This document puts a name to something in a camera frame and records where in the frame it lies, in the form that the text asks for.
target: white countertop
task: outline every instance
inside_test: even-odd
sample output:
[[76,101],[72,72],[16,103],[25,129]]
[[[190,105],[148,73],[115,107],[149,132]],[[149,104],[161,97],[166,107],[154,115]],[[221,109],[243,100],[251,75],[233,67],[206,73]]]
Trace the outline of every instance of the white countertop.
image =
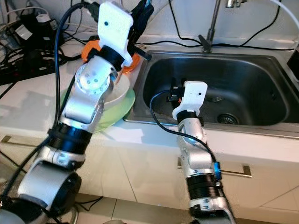
[[[66,55],[77,54],[81,46],[70,42]],[[199,48],[186,49],[171,45],[151,46],[147,49],[198,52]],[[237,53],[275,56],[283,69],[294,80],[286,65],[290,52],[273,52],[255,49],[214,48],[214,53]],[[60,67],[61,91],[65,90],[81,60],[68,62]],[[131,86],[134,85],[141,63],[129,74]],[[0,86],[0,94],[9,85]],[[18,82],[0,100],[0,133],[10,135],[45,137],[54,119],[55,75],[49,74]],[[244,163],[299,162],[299,140],[247,133],[233,133],[207,130],[208,144],[220,160],[241,161]],[[107,146],[142,148],[147,145],[153,150],[161,148],[176,150],[176,136],[165,132],[157,125],[130,123],[123,120],[106,130],[94,134]]]

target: sink rim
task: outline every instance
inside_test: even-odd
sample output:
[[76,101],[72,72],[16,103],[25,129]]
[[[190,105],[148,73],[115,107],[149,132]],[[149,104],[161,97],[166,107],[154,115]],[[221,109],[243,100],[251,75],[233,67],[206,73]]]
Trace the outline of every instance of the sink rim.
[[[255,67],[258,67],[259,69],[262,69],[267,73],[267,75],[271,78],[273,83],[276,85],[277,89],[279,90],[283,102],[286,106],[286,117],[289,115],[289,103],[288,99],[285,97],[285,93],[281,89],[281,85],[285,84],[290,90],[290,94],[293,96],[294,100],[296,100],[299,103],[299,91],[297,90],[294,83],[292,83],[291,79],[288,77],[285,70],[282,68],[276,57],[274,56],[267,56],[267,55],[245,55],[245,54],[223,54],[223,53],[198,53],[198,52],[179,52],[179,51],[165,51],[165,50],[149,50],[148,53],[153,55],[158,55],[158,57],[153,57],[151,61],[144,61],[142,63],[142,66],[140,68],[140,71],[138,73],[138,78],[136,80],[136,83],[134,85],[134,91],[136,93],[136,98],[139,96],[142,96],[143,98],[143,88],[144,84],[147,78],[147,75],[149,73],[150,68],[152,65],[160,60],[163,59],[170,59],[170,58],[181,58],[181,57],[194,57],[194,58],[215,58],[215,59],[223,59],[224,60],[232,60],[232,61],[243,61],[246,63],[249,63]],[[269,62],[272,63],[273,70],[276,71],[276,73],[279,73],[280,77],[283,79],[283,84],[279,84],[278,80],[273,77],[271,73],[269,73],[269,70],[262,67],[259,64],[254,63],[253,61],[248,61],[249,59],[258,59],[258,58],[268,58]],[[138,105],[139,107],[144,107],[149,111],[148,106],[144,102],[144,100],[141,101],[142,105]],[[147,116],[138,116],[134,115],[133,107],[131,108],[130,112],[124,117],[124,120],[127,122],[134,122],[134,123],[146,123],[146,124],[156,124],[152,117]],[[176,126],[177,124],[169,124],[167,123],[167,120],[158,117],[161,123],[168,126]],[[284,123],[280,122],[274,125],[270,126],[249,126],[249,125],[224,125],[224,124],[217,124],[217,123],[208,123],[205,122],[205,128],[206,129],[212,129],[212,130],[219,130],[219,131],[229,131],[229,132],[238,132],[238,133],[252,133],[252,134],[259,134],[259,135],[270,135],[270,136],[279,136],[279,137],[287,137],[287,138],[296,138],[299,139],[299,124],[297,123]]]

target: white plate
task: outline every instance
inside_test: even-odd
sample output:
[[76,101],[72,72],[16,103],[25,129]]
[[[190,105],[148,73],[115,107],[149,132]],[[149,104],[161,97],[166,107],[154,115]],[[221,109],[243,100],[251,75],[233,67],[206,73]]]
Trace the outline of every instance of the white plate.
[[112,92],[107,96],[105,103],[104,103],[104,108],[105,110],[117,105],[119,102],[121,102],[130,87],[130,80],[126,75],[121,75],[121,78],[119,82],[115,85],[113,88]]

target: faucet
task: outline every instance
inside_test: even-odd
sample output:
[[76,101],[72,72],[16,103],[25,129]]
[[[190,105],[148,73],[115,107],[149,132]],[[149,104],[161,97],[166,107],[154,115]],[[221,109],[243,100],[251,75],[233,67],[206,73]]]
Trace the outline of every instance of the faucet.
[[[226,8],[233,8],[234,6],[240,7],[241,3],[244,3],[244,2],[247,2],[247,0],[227,0],[225,7]],[[199,40],[203,46],[202,51],[205,53],[210,53],[212,50],[212,44],[213,44],[213,39],[214,39],[214,34],[215,34],[215,25],[216,25],[216,21],[217,21],[217,17],[218,17],[220,3],[221,3],[221,0],[216,0],[211,27],[209,28],[206,39],[202,35],[198,36]]]

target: white wire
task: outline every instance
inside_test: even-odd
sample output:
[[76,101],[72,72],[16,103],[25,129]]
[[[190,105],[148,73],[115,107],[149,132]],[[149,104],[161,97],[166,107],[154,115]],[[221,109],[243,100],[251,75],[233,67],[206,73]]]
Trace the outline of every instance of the white wire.
[[66,25],[70,25],[70,26],[81,26],[81,27],[85,27],[91,30],[95,30],[98,31],[98,29],[96,27],[89,27],[89,26],[85,26],[85,25],[81,25],[81,24],[77,24],[77,23],[70,23],[70,22],[66,22]]
[[270,0],[270,1],[272,1],[275,4],[279,5],[280,7],[282,7],[290,15],[290,17],[294,20],[294,22],[297,25],[298,30],[299,30],[299,21],[298,21],[298,19],[295,17],[295,15],[289,9],[284,4],[282,4],[281,2],[279,2],[278,0]]
[[49,12],[48,12],[46,9],[42,8],[42,7],[38,7],[38,6],[30,6],[30,7],[26,7],[26,8],[18,8],[18,9],[10,10],[10,11],[8,11],[8,12],[6,13],[6,15],[8,15],[8,14],[10,14],[10,13],[14,13],[14,12],[21,11],[21,10],[32,9],[32,8],[41,9],[41,10],[45,11],[46,14],[49,14]]

